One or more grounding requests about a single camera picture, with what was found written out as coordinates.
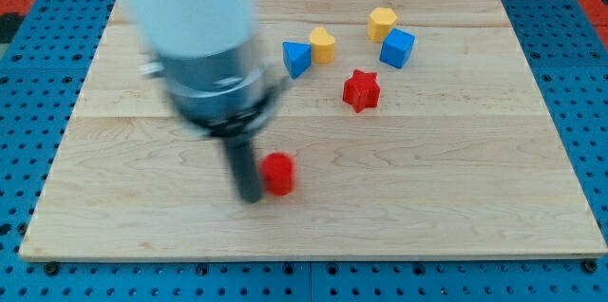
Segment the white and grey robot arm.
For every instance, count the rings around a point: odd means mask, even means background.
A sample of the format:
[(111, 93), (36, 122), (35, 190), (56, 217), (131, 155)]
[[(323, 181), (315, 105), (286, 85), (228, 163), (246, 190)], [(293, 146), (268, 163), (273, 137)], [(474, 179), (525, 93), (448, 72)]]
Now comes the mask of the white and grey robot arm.
[(261, 200), (252, 138), (276, 112), (254, 0), (124, 0), (175, 110), (222, 141), (238, 196)]

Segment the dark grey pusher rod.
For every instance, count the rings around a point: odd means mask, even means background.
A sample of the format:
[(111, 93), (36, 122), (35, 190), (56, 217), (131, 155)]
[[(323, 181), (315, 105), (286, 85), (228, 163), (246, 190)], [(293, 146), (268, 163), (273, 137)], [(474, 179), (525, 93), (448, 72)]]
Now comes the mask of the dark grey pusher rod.
[(247, 203), (260, 201), (263, 188), (257, 170), (252, 138), (247, 135), (229, 136), (222, 139), (222, 144), (238, 197)]

